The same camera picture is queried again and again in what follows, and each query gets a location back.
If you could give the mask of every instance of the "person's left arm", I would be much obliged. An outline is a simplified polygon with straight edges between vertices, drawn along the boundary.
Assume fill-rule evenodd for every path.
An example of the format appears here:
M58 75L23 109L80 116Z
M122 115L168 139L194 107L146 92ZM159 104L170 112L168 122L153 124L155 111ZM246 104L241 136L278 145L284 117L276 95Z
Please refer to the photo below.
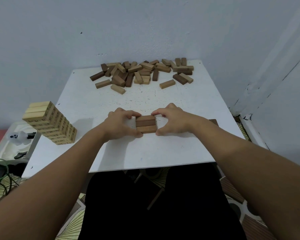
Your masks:
M124 124L141 114L121 108L0 202L0 239L55 239L74 206L101 146L123 136L142 137Z

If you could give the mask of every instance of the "pile of wooden blocks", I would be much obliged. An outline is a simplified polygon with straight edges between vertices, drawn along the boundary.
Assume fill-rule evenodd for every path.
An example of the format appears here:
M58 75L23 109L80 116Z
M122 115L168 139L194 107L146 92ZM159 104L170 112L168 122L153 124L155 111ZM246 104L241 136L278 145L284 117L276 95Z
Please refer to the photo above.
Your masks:
M158 81L159 71L161 72L177 72L177 74L173 75L173 78L180 82L181 84L185 83L192 83L193 79L188 75L192 75L192 71L194 67L191 65L187 65L186 58L176 58L174 63L172 60L162 59L162 63L159 60L154 60L151 62L144 61L140 64L137 64L136 61L129 63L125 61L124 63L115 62L115 63L108 63L108 64L101 64L102 72L99 72L90 77L92 81L99 79L100 77L112 76L112 79L108 79L102 82L96 83L96 88L102 88L107 85L111 85L111 89L120 93L124 94L125 89L124 87L131 87L133 77L134 83L136 84L150 84L151 81L151 73L152 81ZM174 80L170 80L160 84L160 88L167 88L172 85L176 84Z
M136 130L142 134L155 133L157 131L155 116L145 115L136 117Z
M30 104L22 119L56 145L75 141L77 129L50 101Z

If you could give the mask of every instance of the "white tabletop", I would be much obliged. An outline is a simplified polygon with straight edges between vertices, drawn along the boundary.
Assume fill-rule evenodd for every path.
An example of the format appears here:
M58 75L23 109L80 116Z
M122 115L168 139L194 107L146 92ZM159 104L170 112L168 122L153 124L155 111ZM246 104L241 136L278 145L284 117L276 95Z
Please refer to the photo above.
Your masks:
M189 113L216 119L222 129L244 138L202 61L190 60L188 65L195 67L191 84L176 82L176 85L161 89L159 84L171 80L175 72L159 72L158 81L151 81L149 85L132 83L131 88L125 88L123 95L110 89L110 86L96 89L95 83L109 79L90 80L90 76L102 71L100 67L73 70L56 107L78 129L76 141L103 122L108 112L117 107L149 115L171 102ZM167 119L160 115L156 116L156 120L158 128L167 123ZM134 118L127 123L135 127ZM55 145L41 136L22 177L31 177L72 146ZM192 134L156 136L151 133L144 134L140 139L124 137L107 142L101 147L90 172L213 161L207 149Z

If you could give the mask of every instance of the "forearm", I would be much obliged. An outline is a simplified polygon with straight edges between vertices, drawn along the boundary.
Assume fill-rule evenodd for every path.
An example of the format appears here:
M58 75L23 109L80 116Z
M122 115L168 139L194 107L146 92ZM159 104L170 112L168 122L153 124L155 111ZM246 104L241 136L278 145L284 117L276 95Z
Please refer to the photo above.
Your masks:
M5 197L0 202L0 239L54 239L103 143L98 126Z
M276 236L299 239L293 229L300 234L300 166L202 117L191 130Z

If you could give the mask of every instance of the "hand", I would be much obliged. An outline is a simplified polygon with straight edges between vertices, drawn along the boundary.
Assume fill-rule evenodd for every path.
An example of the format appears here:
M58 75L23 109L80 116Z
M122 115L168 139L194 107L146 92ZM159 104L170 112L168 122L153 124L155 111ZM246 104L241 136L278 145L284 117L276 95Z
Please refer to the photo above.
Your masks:
M126 111L122 108L117 108L114 112L110 111L108 118L98 125L104 131L105 141L119 139L124 136L142 137L141 132L124 124L125 119L131 119L132 116L138 117L141 114L133 110Z
M151 115L162 115L168 118L168 123L157 129L156 135L162 136L166 133L184 133L191 132L191 123L199 116L184 112L180 107L170 103L166 108L159 108L151 113Z

